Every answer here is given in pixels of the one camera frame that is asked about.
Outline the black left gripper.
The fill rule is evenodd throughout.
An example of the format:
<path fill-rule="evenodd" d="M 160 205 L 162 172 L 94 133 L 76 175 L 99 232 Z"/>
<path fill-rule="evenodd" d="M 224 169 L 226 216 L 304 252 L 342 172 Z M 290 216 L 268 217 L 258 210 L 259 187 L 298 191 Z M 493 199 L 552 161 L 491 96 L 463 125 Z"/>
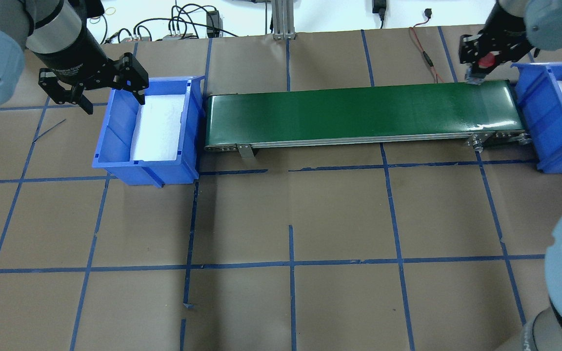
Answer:
<path fill-rule="evenodd" d="M 82 71 L 83 65 L 75 67 L 75 77 L 63 78 L 63 73 L 43 67 L 40 69 L 38 85 L 56 104 L 69 103 L 79 106 L 92 115 L 94 105 L 85 91 L 102 88 L 124 90 L 132 94 L 141 106 L 145 104 L 145 89 L 149 87 L 149 74 L 132 53 L 123 54 L 118 60 L 107 58 L 98 67 Z"/>

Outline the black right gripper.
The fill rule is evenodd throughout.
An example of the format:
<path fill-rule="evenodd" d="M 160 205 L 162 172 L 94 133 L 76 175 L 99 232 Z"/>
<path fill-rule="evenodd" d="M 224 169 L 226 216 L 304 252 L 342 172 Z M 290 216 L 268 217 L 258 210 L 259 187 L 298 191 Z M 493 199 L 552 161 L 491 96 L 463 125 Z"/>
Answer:
<path fill-rule="evenodd" d="M 524 32 L 499 30 L 489 33 L 481 30 L 475 35 L 464 34 L 459 41 L 459 62 L 473 64 L 492 53 L 495 63 L 517 62 L 535 47 Z"/>

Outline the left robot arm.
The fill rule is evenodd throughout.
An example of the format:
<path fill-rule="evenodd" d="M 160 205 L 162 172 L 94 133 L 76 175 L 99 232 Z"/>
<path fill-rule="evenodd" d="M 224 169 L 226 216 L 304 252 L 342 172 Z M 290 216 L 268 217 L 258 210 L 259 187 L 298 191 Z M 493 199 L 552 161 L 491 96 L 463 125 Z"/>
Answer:
<path fill-rule="evenodd" d="M 0 105 L 13 97 L 26 50 L 44 64 L 38 85 L 57 104 L 92 114 L 84 92 L 112 88 L 144 105 L 148 72 L 132 53 L 109 58 L 87 27 L 104 13 L 100 0 L 0 0 Z"/>

